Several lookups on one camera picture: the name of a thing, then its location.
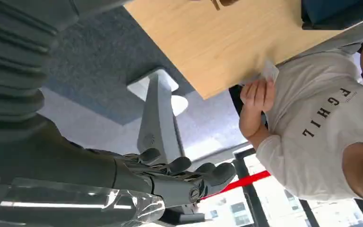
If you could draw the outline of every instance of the red strap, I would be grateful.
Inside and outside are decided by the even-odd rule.
[[[246,176],[238,181],[232,182],[230,184],[228,184],[225,189],[223,189],[221,192],[218,192],[216,194],[213,195],[209,195],[207,197],[202,198],[201,200],[204,200],[206,198],[212,197],[214,195],[219,195],[222,194],[224,192],[230,191],[231,189],[235,189],[237,187],[243,187],[243,186],[247,186],[250,185],[256,181],[259,181],[260,179],[264,179],[266,177],[271,176],[270,173],[268,171],[262,171],[260,173],[254,174],[252,176]]]

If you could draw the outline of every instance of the wooden table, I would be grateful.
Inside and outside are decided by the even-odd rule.
[[[134,0],[126,9],[204,98],[341,33],[301,29],[300,0]]]

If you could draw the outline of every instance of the white t-shirt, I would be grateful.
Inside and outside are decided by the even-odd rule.
[[[363,142],[363,85],[353,59],[335,52],[283,65],[272,136],[257,150],[263,166],[292,194],[308,200],[358,198],[342,169],[343,150]]]

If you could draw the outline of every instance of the glass panel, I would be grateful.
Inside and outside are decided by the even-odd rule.
[[[239,227],[254,223],[241,187],[202,200],[198,204],[198,212],[204,213],[205,219],[212,219],[212,221],[197,223],[193,226]]]
[[[244,158],[250,175],[265,171],[255,155]],[[271,227],[307,227],[307,216],[297,197],[290,194],[274,178],[267,177],[253,183]]]
[[[321,227],[363,227],[363,213],[354,200],[308,201]]]

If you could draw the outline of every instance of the fingers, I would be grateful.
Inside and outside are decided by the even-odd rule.
[[[267,88],[265,92],[265,100],[264,100],[264,106],[263,111],[269,111],[273,107],[273,102],[275,100],[275,85],[273,81],[267,82]]]
[[[265,80],[260,80],[258,82],[257,93],[254,100],[254,106],[256,106],[258,109],[262,109],[262,107],[264,106],[266,85],[267,83]]]
[[[240,99],[245,107],[269,111],[275,99],[274,82],[262,79],[246,84],[240,93]]]
[[[247,92],[247,100],[246,100],[247,103],[246,103],[246,105],[254,106],[255,95],[257,94],[258,84],[259,84],[259,80],[256,80],[251,84],[251,87]]]
[[[251,84],[246,84],[245,86],[243,86],[243,89],[240,93],[240,99],[242,100],[242,102],[245,104],[246,100],[247,100],[247,92],[250,89]]]

